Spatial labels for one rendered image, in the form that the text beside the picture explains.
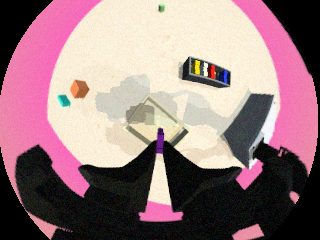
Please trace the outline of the shallow cream tray with grey rim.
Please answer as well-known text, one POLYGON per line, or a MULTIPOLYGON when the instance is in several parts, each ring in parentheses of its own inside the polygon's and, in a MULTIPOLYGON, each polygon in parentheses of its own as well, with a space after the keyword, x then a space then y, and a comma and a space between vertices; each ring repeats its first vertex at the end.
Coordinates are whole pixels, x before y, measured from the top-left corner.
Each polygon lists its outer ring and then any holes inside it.
POLYGON ((185 137, 192 132, 179 117, 173 115, 171 109, 147 92, 139 107, 129 116, 123 129, 148 147, 152 140, 157 140, 160 125, 164 128, 164 140, 168 140, 173 148, 183 143, 185 137))

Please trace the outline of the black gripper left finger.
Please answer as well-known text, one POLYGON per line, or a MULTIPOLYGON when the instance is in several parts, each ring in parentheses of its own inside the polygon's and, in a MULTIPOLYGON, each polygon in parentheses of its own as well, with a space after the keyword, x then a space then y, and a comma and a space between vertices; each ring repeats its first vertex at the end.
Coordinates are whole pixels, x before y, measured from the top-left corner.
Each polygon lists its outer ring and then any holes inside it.
POLYGON ((132 159, 123 167, 100 168, 95 165, 79 165, 79 173, 89 185, 117 193, 117 195, 131 196, 139 212, 145 213, 148 204, 149 188, 152 185, 153 167, 155 167, 157 140, 144 149, 136 159, 132 159))

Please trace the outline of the violet blade fuse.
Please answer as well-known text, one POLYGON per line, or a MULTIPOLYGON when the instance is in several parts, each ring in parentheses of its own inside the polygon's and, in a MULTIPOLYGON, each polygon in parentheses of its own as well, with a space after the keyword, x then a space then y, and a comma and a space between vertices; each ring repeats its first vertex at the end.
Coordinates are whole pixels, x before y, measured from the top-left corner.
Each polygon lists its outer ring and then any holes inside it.
POLYGON ((157 131, 157 152, 156 153, 163 153, 164 152, 164 139, 165 139, 165 133, 164 128, 159 128, 159 131, 157 131))

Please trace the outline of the teal rectangular block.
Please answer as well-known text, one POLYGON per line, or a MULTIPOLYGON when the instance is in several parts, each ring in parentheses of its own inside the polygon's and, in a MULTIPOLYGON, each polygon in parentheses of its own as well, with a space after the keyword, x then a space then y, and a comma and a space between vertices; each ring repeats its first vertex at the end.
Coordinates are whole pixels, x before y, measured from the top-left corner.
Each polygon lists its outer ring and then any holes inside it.
POLYGON ((57 96, 57 99, 59 99, 60 104, 63 105, 63 108, 64 108, 64 105, 65 107, 71 107, 71 101, 67 99, 67 96, 65 96, 65 93, 64 95, 57 96))

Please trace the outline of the orange block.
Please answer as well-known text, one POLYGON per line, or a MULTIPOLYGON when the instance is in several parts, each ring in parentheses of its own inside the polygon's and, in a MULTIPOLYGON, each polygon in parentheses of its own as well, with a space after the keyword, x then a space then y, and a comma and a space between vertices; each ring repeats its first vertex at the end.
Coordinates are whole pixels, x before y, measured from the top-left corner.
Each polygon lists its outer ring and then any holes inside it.
POLYGON ((71 91, 73 99, 77 99, 77 97, 79 97, 79 99, 83 97, 84 99, 84 97, 88 95, 89 88, 85 81, 75 79, 72 83, 72 88, 69 88, 69 91, 71 91))

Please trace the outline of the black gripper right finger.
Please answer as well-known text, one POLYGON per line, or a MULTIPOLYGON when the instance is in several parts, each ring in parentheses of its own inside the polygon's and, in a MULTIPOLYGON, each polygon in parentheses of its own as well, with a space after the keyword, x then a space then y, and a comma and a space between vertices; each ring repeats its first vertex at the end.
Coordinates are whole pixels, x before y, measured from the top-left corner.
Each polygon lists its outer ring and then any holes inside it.
POLYGON ((179 149, 175 149, 168 140, 164 140, 164 167, 167 173, 169 201, 173 213, 183 212, 184 205, 191 203, 203 189, 215 188, 217 185, 237 179, 243 168, 201 168, 192 163, 179 149))

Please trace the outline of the small green block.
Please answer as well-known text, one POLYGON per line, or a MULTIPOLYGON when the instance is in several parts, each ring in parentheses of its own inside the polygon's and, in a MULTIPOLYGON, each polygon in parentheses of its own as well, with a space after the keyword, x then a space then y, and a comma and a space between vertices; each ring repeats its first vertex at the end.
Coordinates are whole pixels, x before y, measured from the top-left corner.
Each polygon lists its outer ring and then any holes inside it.
POLYGON ((163 13, 164 7, 165 7, 165 4, 159 4, 159 11, 160 11, 160 13, 163 13))

